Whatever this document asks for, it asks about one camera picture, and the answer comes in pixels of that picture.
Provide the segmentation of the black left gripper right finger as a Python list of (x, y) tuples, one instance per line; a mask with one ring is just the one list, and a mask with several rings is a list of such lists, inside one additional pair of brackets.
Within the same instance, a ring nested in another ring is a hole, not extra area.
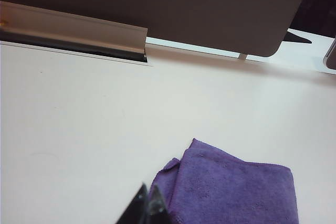
[(164, 197), (159, 187), (155, 185), (148, 204), (149, 224), (171, 224), (171, 218), (166, 208)]

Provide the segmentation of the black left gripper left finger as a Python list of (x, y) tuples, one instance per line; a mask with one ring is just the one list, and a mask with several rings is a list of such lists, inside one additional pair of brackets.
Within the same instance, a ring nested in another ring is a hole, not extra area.
[(142, 184), (116, 224), (142, 224), (146, 222), (149, 197), (148, 189)]

